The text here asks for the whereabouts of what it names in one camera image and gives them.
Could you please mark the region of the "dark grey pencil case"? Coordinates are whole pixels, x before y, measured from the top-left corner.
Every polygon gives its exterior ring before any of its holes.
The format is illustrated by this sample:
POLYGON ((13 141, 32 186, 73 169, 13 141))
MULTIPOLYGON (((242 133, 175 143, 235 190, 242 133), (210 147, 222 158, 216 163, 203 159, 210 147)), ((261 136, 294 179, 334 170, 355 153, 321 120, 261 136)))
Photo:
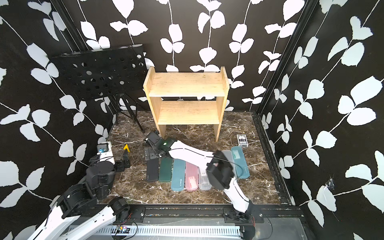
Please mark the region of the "dark grey pencil case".
POLYGON ((159 180, 159 159, 147 161, 147 182, 156 182, 159 180))

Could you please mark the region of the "dark green pencil case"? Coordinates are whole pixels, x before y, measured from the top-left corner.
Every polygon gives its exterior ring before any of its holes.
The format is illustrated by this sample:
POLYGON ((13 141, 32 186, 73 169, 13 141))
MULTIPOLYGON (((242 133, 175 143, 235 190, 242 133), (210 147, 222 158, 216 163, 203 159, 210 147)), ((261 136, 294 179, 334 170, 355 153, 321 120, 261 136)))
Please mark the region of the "dark green pencil case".
POLYGON ((172 180, 173 159, 165 157, 161 159, 159 170, 159 182, 166 183, 172 180))

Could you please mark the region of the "light blue pencil case top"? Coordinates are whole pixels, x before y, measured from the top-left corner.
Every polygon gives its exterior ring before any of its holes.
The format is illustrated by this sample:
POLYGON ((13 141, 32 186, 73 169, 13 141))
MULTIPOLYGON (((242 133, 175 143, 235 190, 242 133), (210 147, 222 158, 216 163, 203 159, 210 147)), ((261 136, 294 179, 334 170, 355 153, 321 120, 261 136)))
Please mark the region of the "light blue pencil case top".
POLYGON ((179 159, 174 159, 171 189, 174 192, 181 192, 185 188, 185 170, 186 162, 179 159))

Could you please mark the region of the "pink pencil case top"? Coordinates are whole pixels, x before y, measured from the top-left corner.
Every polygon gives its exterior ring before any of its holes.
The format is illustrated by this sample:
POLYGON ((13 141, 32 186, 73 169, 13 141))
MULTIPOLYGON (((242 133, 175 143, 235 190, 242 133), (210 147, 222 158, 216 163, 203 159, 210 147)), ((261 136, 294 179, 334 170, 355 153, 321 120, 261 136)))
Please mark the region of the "pink pencil case top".
POLYGON ((199 177, 198 167, 186 162, 185 172, 185 188, 187 191, 195 191, 198 189, 199 177))

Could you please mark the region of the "frosted clear pencil case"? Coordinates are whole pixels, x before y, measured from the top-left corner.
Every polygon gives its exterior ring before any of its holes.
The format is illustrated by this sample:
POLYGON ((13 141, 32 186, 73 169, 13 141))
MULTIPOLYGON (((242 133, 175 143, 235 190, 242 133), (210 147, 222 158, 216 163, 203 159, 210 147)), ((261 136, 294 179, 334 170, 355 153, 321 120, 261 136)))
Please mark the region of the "frosted clear pencil case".
POLYGON ((233 159, 232 151, 230 151, 230 150, 223 150, 222 152, 223 152, 224 156, 226 157, 226 159, 232 165, 233 169, 235 169, 236 165, 235 165, 235 162, 234 162, 234 159, 233 159))

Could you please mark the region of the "teal pencil case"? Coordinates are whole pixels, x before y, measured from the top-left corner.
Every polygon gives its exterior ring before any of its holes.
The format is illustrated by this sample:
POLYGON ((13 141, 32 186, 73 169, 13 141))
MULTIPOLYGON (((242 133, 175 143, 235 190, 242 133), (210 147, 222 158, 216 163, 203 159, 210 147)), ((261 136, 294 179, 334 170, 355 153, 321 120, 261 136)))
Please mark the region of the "teal pencil case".
POLYGON ((239 146, 236 146, 231 148, 231 152, 233 154, 233 161, 235 164, 237 178, 248 179, 250 177, 250 172, 243 149, 239 146))

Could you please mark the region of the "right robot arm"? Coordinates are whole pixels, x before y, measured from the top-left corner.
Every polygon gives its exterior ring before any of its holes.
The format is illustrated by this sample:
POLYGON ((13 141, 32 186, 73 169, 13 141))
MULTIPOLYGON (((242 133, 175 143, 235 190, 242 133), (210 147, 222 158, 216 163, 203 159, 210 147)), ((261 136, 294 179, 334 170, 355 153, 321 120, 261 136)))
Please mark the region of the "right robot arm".
POLYGON ((210 184, 227 195, 233 208, 237 211, 237 219, 244 222, 252 218, 254 204, 241 190, 233 166, 222 151, 207 152, 190 147, 173 138, 163 139, 155 132, 145 137, 158 157, 171 157, 195 165, 201 173, 208 176, 210 184))

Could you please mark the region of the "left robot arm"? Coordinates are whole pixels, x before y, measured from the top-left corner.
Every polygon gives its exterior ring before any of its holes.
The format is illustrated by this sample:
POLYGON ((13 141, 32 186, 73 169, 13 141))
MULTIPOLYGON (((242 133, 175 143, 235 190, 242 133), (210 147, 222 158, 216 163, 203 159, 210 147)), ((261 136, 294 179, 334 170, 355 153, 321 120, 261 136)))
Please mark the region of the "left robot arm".
POLYGON ((113 187, 115 175, 125 169, 125 163, 98 161, 86 170, 85 180, 68 188, 53 204, 46 220, 29 237, 31 240, 85 240, 99 229, 132 216, 131 207, 123 197, 115 197, 107 206, 76 228, 65 230, 81 215, 104 200, 113 187))

